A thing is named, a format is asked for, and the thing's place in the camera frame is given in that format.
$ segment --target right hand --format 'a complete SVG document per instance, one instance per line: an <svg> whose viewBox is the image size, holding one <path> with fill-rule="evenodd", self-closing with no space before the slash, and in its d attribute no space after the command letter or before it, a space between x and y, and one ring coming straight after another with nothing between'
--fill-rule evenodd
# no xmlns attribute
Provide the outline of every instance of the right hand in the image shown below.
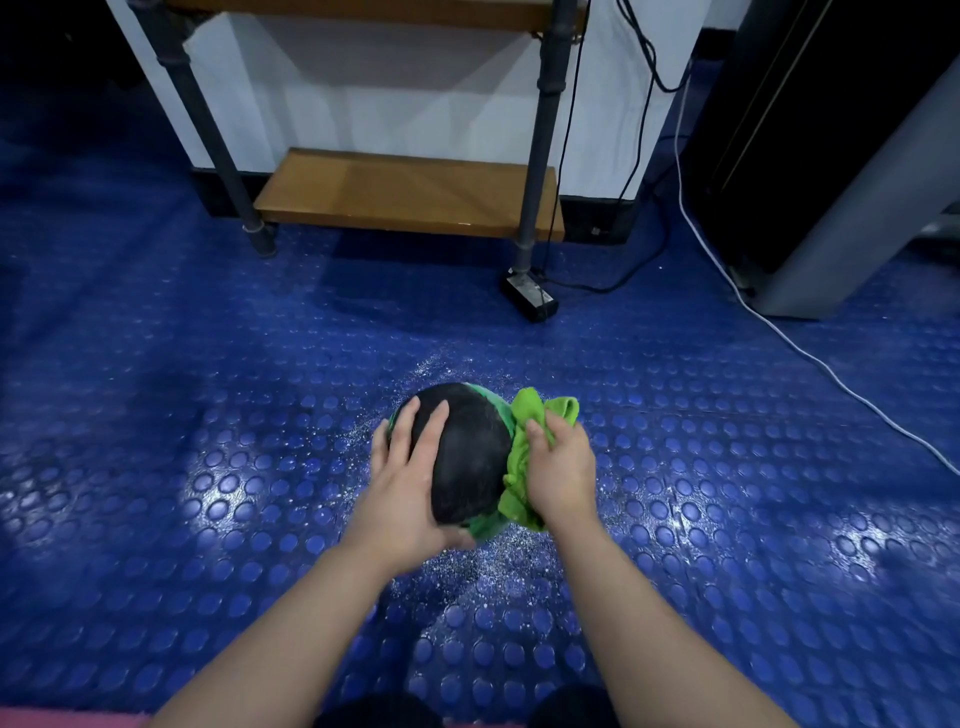
<svg viewBox="0 0 960 728"><path fill-rule="evenodd" d="M540 425L534 420L526 424L530 442L527 466L530 503L554 534L571 523L598 522L597 464L587 432L580 423L571 427L550 410L546 411L546 424L554 436L552 448Z"/></svg>

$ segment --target black cable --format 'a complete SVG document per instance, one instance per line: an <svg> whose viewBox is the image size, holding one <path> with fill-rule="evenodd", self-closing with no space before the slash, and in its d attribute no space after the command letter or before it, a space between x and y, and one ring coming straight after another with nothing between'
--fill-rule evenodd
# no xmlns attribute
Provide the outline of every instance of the black cable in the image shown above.
<svg viewBox="0 0 960 728"><path fill-rule="evenodd" d="M667 214L666 206L663 204L663 199L655 191L652 191L650 193L650 197L657 204L657 211L660 215L660 224L663 226L663 239L660 242L660 246L657 247L655 251L653 251L650 255L643 258L639 262L635 263L633 268L631 268L622 277L620 277L620 280L618 280L613 285L609 285L603 288L587 285L586 283L570 283L565 280L554 280L554 279L548 278L547 276L541 276L540 277L541 280L547 283L552 283L553 285L562 286L563 288L574 288L578 291L588 291L589 293L598 293L598 294L612 293L616 289L623 287L627 283L627 281L630 280L638 270L643 268L645 265L649 265L654 260L659 258L663 254L663 251L666 250L667 243L670 240L670 234L672 232L672 228L670 226L670 216Z"/></svg>
<svg viewBox="0 0 960 728"><path fill-rule="evenodd" d="M587 2L587 10L586 10L587 18L589 18L591 2L592 0L588 0ZM689 80L690 69L692 68L692 63L689 63L686 69L684 70L684 73L680 79L680 83L677 84L675 88L670 88L666 86L663 83L663 80L660 78L660 73L657 70L657 49L654 46L653 42L651 42L651 40L640 30L639 22L636 20L636 14L634 13L634 8L633 8L633 5L631 4L631 1L616 0L616 6L617 6L617 9L620 11L620 14L623 16L624 20L627 21L627 25L630 26L630 28L634 31L636 35L637 42L640 45L640 51L643 53L643 58L646 60L647 66L650 69L650 84L647 87L646 99L643 102L643 112L640 115L640 130L637 135L638 139L636 142L636 159L634 161L634 167L630 172L630 177L627 178L626 183L623 185L623 188L620 190L620 194L617 196L616 204L613 208L613 214L612 214L612 219L614 222L616 220L616 215L619 212L620 206L623 203L624 196L627 193L627 189L630 187L630 183L634 180L636 171L637 169L639 169L639 166L640 166L640 158L643 150L643 131L644 131L644 127L646 126L647 111L650 108L650 99L653 96L654 85L656 85L663 93L676 93L686 85L686 82ZM564 134L564 146L560 154L560 165L557 168L557 194L554 197L554 201L553 201L553 212L550 217L550 232L547 234L546 250L543 256L543 263L542 263L542 266L540 267L540 271L538 274L538 278L540 278L540 281L541 281L540 305L543 305L544 303L544 298L543 298L544 294L543 294L543 288L542 288L543 282L549 282L549 283L553 283L554 285L560 285L564 288L574 288L574 289L588 291L590 293L597 293L597 294L606 294L606 293L611 293L612 291L617 290L618 288L626 284L627 281L630 280L630 278L632 278L637 271L639 271L645 265L648 265L649 263L653 262L658 257L660 257L660 255L662 255L662 253L666 250L667 243L670 239L670 233L671 233L670 219L669 219L669 216L666 214L666 210L663 205L663 200L660 198L660 196L656 192L657 185L665 177L665 173L664 173L664 174L660 174L660 176L651 185L645 185L643 182L641 182L640 189L638 190L636 195L636 201L640 202L641 192L643 188L646 187L647 189L649 189L650 196L653 198L654 202L657 204L657 209L660 214L660 221L663 226L663 240L660 243L660 246L653 252L652 255L649 255L648 257L636 263L616 283L606 287L591 286L585 283L571 283L567 281L553 280L546 275L547 265L550 262L550 244L552 242L551 238L553 237L554 221L557 216L557 204L560 201L560 182L564 174L564 159L566 157L566 143L570 138L570 127L571 127L571 122L573 121L573 108L577 98L577 82L579 81L579 77L580 77L580 58L582 54L583 54L583 43L581 43L580 49L577 53L577 65L573 75L573 92L570 99L570 113L567 116L567 120L566 120L566 133ZM673 134L662 136L657 139L657 142L659 143L664 139L673 138L673 136L674 136ZM683 136L687 136L687 134L681 134L677 138L681 138Z"/></svg>
<svg viewBox="0 0 960 728"><path fill-rule="evenodd" d="M674 86L669 87L660 77L660 72L657 70L657 49L654 47L653 42L648 38L643 31L640 29L640 24L636 20L636 14L634 13L634 6L631 4L630 0L616 0L616 8L620 11L620 15L624 20L627 21L627 25L630 26L631 30L634 31L637 42L640 44L640 52L643 54L643 58L647 61L647 66L650 68L650 73L654 78L654 83L657 85L663 93L676 93L681 88L686 85L686 81L690 76L690 65L684 69L684 73L680 78L680 82Z"/></svg>
<svg viewBox="0 0 960 728"><path fill-rule="evenodd" d="M587 25L590 22L590 5L593 0L587 0L587 9L584 10L584 35L587 33ZM560 151L560 164L557 167L557 194L553 198L553 212L550 214L550 232L546 235L546 251L543 254L542 270L546 270L547 263L550 261L550 243L553 242L553 226L557 219L557 205L560 202L560 181L564 178L564 159L566 158L566 142L570 140L570 127L573 126L573 108L577 103L577 84L580 83L580 58L584 55L584 44L580 43L577 49L577 65L573 69L573 89L570 92L570 113L566 116L566 132L564 134L564 146ZM540 289L540 305L543 305L543 290Z"/></svg>

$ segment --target green cloth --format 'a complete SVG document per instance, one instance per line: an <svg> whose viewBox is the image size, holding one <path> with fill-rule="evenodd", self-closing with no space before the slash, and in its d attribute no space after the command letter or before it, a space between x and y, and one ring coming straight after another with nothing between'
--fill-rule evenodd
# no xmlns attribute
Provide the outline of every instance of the green cloth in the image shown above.
<svg viewBox="0 0 960 728"><path fill-rule="evenodd" d="M527 465L530 461L527 420L536 420L546 432L549 443L553 445L553 433L546 426L546 410L555 412L573 425L580 413L580 403L573 397L556 397L544 402L536 389L526 387L517 392L513 403L508 405L503 398L489 389L479 384L464 383L496 407L500 419L503 420L514 441L510 455L507 457L507 473L503 476L504 491L497 503L496 511L475 516L464 526L477 543L493 538L506 528L510 521L533 531L542 531L543 519L527 500ZM393 417L390 418L390 429L393 429L396 414L394 412Z"/></svg>
<svg viewBox="0 0 960 728"><path fill-rule="evenodd" d="M530 462L530 443L527 441L527 420L535 420L546 433L546 439L553 445L553 433L546 426L546 410L563 417L570 425L577 421L580 403L573 397L556 397L544 402L533 387L526 387L516 393L510 411L516 421L514 446L507 457L507 474L503 476L505 490L500 496L497 511L514 523L526 526L532 531L543 530L543 519L533 509L527 499L527 466Z"/></svg>

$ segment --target shelf board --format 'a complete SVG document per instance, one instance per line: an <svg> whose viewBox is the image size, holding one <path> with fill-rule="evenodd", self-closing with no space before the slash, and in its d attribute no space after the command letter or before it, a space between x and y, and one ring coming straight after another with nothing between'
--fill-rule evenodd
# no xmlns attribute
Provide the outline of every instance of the shelf board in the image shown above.
<svg viewBox="0 0 960 728"><path fill-rule="evenodd" d="M552 6L551 0L167 0L167 5L186 11L312 15L519 33L546 30ZM579 31L583 30L585 9L582 0Z"/></svg>
<svg viewBox="0 0 960 728"><path fill-rule="evenodd" d="M276 223L516 238L526 175L523 164L291 149L255 206ZM538 240L556 194L549 167ZM564 239L560 206L552 237Z"/></svg>

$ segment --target metal pipe leg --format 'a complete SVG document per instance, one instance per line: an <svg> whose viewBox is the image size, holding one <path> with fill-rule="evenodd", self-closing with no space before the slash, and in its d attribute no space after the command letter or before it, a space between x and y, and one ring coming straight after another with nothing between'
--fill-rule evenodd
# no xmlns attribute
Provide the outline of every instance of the metal pipe leg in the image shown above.
<svg viewBox="0 0 960 728"><path fill-rule="evenodd" d="M566 69L570 62L570 46L576 25L577 0L553 0L550 27L543 34L540 46L540 77L537 80L540 98L537 101L534 137L530 144L530 160L527 162L527 180L523 186L516 259L512 269L515 274L530 271L530 259L537 242L537 213L543 195L543 180L546 179L546 164L557 124L560 95L566 88Z"/></svg>
<svg viewBox="0 0 960 728"><path fill-rule="evenodd" d="M243 221L244 232L250 238L253 249L263 257L276 255L276 244L271 230L264 225L253 207L247 188L244 187L227 149L227 143L220 135L217 122L210 113L210 107L206 104L197 78L190 68L190 57L183 50L182 39L167 15L162 0L127 0L127 3L153 46L157 61L170 74L170 80L213 161L213 167Z"/></svg>

